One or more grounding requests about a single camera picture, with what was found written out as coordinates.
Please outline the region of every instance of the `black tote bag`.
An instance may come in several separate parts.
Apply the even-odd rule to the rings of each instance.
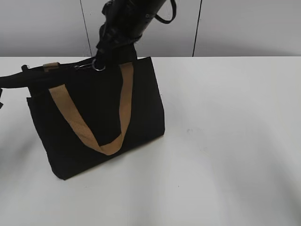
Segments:
[[[64,180],[165,132],[151,58],[137,60],[131,45],[116,50],[102,72],[93,60],[23,66],[0,77],[0,88],[28,87],[35,128],[52,171]]]

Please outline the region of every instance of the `robotic arm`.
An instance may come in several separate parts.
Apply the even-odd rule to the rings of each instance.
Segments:
[[[142,37],[153,18],[164,24],[171,23],[176,16],[176,3],[171,0],[173,17],[164,20],[157,15],[166,0],[110,0],[102,13],[106,22],[99,30],[99,43],[94,67],[98,71],[105,68],[105,62],[111,58],[114,49],[132,44]]]

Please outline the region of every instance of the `tan strap loop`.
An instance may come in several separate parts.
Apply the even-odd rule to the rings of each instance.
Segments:
[[[50,70],[53,69],[57,69],[60,67],[60,63],[59,62],[55,62],[55,63],[49,63],[49,64],[44,64],[43,68],[45,72],[49,72]]]
[[[91,129],[87,126],[84,119],[81,117],[77,107],[72,101],[65,85],[61,85],[52,89],[49,92],[63,115],[66,121],[71,126],[72,130],[79,139],[88,147],[101,152],[105,155],[112,155],[119,151],[122,147],[124,137],[127,132],[131,120],[132,110],[132,92],[133,92],[133,75],[134,68],[132,63],[120,65],[123,78],[123,85],[120,94],[119,118],[121,126],[121,134],[114,141],[107,145],[99,146]]]

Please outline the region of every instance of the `metal ring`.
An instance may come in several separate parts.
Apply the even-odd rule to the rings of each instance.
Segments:
[[[95,62],[96,62],[96,59],[94,59],[94,60],[92,61],[92,67],[93,67],[94,70],[96,70],[96,71],[98,71],[98,72],[102,72],[103,70],[105,70],[105,66],[103,66],[102,69],[96,68],[96,67],[95,67]]]

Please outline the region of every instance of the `black fabric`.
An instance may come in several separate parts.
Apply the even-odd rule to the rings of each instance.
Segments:
[[[123,61],[132,59],[133,56],[135,54],[121,57],[118,63],[125,63]],[[32,119],[46,149],[52,171],[59,178],[71,178],[164,134],[164,109],[151,58],[133,60],[133,66],[131,121],[121,150],[112,156],[88,148],[76,136],[49,93],[48,88],[53,86],[53,82],[48,87],[46,83],[43,83],[42,88],[36,86],[36,83],[29,86],[32,97],[27,98],[27,102]],[[91,68],[75,70],[69,67],[68,70],[54,70],[44,74],[56,74],[55,78],[63,77],[56,79],[56,85],[66,85],[99,145],[110,143],[120,135],[119,101],[122,75],[118,65],[112,64],[103,72]]]

